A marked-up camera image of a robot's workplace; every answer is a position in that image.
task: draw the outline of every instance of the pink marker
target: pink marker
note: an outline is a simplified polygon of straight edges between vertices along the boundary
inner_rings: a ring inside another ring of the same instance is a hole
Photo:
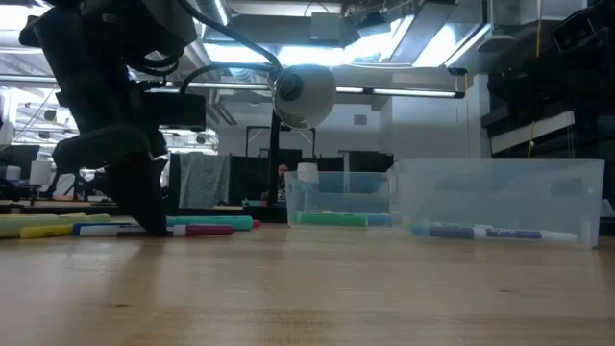
[[[231,225],[178,225],[169,227],[173,236],[232,235]]]

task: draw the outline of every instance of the clear plastic bin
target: clear plastic bin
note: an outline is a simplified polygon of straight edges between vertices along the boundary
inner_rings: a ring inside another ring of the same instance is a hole
[[[391,227],[386,173],[306,174],[285,175],[290,226]]]
[[[391,206],[414,235],[598,245],[604,161],[404,159]]]

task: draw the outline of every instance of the yellow marker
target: yellow marker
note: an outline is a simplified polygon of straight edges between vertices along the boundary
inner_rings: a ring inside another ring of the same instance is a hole
[[[0,214],[0,219],[3,218],[16,218],[16,217],[54,217],[55,214]]]
[[[71,235],[73,225],[56,225],[56,226],[40,226],[40,227],[24,227],[19,232],[22,238],[37,238],[47,236],[63,236]]]
[[[26,227],[59,226],[75,223],[87,223],[85,214],[43,216],[43,217],[11,217],[0,219],[0,238],[19,237],[20,231]]]

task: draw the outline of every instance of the white wall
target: white wall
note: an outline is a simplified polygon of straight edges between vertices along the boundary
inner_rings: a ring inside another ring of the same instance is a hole
[[[379,146],[396,160],[490,156],[480,125],[488,111],[485,76],[477,76],[467,100],[393,97],[389,102],[381,112]]]
[[[367,115],[366,126],[355,126],[355,114]],[[263,125],[255,121],[254,125]],[[250,133],[253,137],[258,132]],[[303,132],[309,139],[312,134]],[[269,148],[268,129],[263,130],[250,142],[248,156],[257,157],[261,148]],[[245,155],[246,126],[222,127],[219,137],[219,155]],[[305,158],[312,156],[312,145],[298,132],[281,132],[280,148],[301,149]],[[337,157],[342,151],[379,151],[379,113],[369,105],[336,105],[332,114],[316,128],[316,156]]]

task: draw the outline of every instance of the wooden table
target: wooden table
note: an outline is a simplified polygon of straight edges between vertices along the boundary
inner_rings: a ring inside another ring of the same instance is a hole
[[[0,241],[0,345],[609,345],[615,246],[228,238]]]

